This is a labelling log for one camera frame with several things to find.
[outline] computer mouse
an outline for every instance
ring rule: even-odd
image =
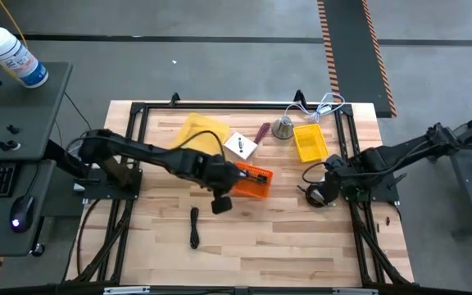
[[[10,209],[10,228],[14,233],[24,233],[34,220],[34,197],[17,198]]]

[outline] orange box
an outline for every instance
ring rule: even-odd
[[[267,178],[266,184],[259,184],[256,181],[249,179],[240,179],[234,186],[231,193],[241,193],[250,197],[266,198],[269,197],[269,188],[272,181],[273,173],[272,171],[265,170],[260,167],[251,166],[245,163],[237,162],[236,166],[240,170],[249,171],[249,175],[257,177],[258,175],[263,175]]]

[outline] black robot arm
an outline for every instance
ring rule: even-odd
[[[436,159],[451,155],[460,149],[462,142],[448,127],[437,123],[429,127],[425,135],[413,138],[393,147],[371,147],[359,155],[344,160],[332,155],[324,163],[325,182],[318,184],[324,204],[334,201],[339,193],[350,201],[369,195],[372,188],[380,185],[384,177],[420,159]],[[387,185],[387,189],[402,177]]]
[[[119,163],[114,156],[161,166],[172,175],[211,190],[215,198],[212,202],[215,214],[232,208],[230,199],[223,196],[238,182],[240,170],[221,155],[212,156],[190,148],[164,149],[137,143],[108,129],[89,131],[82,140],[79,148],[81,160],[88,164],[98,164],[107,173],[109,180],[120,188],[133,185],[136,170]]]

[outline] concrete floor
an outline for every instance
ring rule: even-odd
[[[380,39],[472,39],[472,0],[368,3]],[[315,0],[21,0],[8,6],[27,33],[320,37]],[[0,25],[11,28],[1,10]],[[112,99],[162,99],[177,91],[184,99],[287,101],[300,88],[318,100],[329,91],[323,45],[29,45],[41,60],[74,63],[67,92],[93,127],[103,124]],[[379,120],[385,144],[421,135],[438,121],[454,128],[472,117],[471,47],[384,47],[382,53],[398,110],[396,119]],[[64,143],[84,129],[68,102],[58,122]],[[56,130],[52,139],[58,141]],[[416,282],[472,291],[472,239],[451,237],[472,216],[449,160],[421,161],[405,172],[398,189]],[[49,251],[40,260],[6,260],[0,288],[61,279],[77,220],[51,220],[48,227],[42,239],[53,241]]]

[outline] plastic bottle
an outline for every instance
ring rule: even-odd
[[[0,65],[26,88],[36,88],[48,79],[48,71],[21,42],[0,28]]]

